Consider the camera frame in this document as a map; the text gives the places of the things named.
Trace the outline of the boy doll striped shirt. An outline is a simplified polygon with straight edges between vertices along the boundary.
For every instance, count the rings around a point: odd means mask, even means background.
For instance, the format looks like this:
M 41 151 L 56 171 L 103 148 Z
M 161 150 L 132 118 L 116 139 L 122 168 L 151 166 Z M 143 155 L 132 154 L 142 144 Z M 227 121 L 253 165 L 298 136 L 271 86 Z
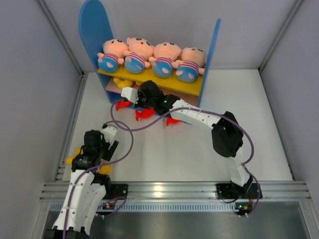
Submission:
M 158 77 L 168 78 L 173 69 L 178 68 L 176 61 L 181 52 L 182 49 L 175 43 L 164 42 L 156 45 L 154 55 L 149 58 L 153 73 Z

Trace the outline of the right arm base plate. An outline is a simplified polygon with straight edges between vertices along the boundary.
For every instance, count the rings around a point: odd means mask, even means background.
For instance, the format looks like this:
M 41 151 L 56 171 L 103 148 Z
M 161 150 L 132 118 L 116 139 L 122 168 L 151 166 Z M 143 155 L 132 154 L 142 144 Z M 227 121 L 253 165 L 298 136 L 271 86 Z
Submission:
M 256 183 L 252 183 L 250 187 L 240 187 L 233 183 L 218 183 L 216 184 L 217 198 L 223 200 L 230 199 L 257 199 L 258 196 L 262 198 Z

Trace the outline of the boy doll black hair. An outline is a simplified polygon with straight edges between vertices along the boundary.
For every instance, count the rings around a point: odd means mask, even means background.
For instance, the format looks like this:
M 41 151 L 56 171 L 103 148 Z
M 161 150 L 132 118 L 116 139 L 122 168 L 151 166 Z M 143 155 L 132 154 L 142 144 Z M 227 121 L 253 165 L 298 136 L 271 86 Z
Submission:
M 132 74 L 142 73 L 149 68 L 149 58 L 154 54 L 154 46 L 147 40 L 140 37 L 128 37 L 126 41 L 128 50 L 124 51 L 124 66 Z

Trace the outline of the yellow plush striped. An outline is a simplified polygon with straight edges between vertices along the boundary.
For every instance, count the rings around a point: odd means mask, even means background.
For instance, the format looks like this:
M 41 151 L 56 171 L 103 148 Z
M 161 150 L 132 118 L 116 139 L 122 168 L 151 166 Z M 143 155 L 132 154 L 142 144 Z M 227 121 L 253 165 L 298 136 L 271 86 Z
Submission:
M 73 159 L 75 158 L 75 156 L 77 156 L 80 152 L 82 151 L 82 149 L 80 147 L 76 148 L 75 149 L 75 155 L 74 156 L 69 156 L 65 163 L 67 165 L 72 165 L 72 161 Z M 109 165 L 105 165 L 105 166 L 102 166 L 100 168 L 97 169 L 97 172 L 100 173 L 100 174 L 104 174 L 104 175 L 107 175 L 107 174 L 110 174 L 112 172 L 112 168 L 111 166 Z

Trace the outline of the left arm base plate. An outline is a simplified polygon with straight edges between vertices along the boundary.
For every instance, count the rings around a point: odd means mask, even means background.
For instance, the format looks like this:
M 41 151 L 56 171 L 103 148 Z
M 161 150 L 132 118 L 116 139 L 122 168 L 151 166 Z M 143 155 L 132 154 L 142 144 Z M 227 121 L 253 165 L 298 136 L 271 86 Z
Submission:
M 122 183 L 113 183 L 111 187 L 108 189 L 106 196 L 104 199 L 110 200 L 117 197 L 125 197 L 128 195 L 128 184 Z

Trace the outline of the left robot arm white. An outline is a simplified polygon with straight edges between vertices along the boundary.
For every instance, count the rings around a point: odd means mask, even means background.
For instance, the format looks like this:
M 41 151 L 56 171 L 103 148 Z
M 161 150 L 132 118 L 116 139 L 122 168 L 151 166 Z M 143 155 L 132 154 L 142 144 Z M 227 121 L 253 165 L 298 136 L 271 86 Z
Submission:
M 90 228 L 102 199 L 112 195 L 110 176 L 99 172 L 101 160 L 109 160 L 118 146 L 117 128 L 107 125 L 102 131 L 85 132 L 84 144 L 68 161 L 70 182 L 60 213 L 45 239 L 88 239 Z

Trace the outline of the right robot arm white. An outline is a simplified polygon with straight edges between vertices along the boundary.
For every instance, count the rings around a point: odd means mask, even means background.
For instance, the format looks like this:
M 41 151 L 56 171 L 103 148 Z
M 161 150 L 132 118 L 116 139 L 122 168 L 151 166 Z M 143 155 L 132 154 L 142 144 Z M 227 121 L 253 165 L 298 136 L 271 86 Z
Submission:
M 152 109 L 160 116 L 167 114 L 174 120 L 210 130 L 213 149 L 220 156 L 229 159 L 228 166 L 233 193 L 239 198 L 250 193 L 252 176 L 244 169 L 238 152 L 243 146 L 244 133 L 238 127 L 233 113 L 211 114 L 190 105 L 178 96 L 165 95 L 151 80 L 142 83 L 139 89 L 133 91 L 132 102 L 135 107 Z

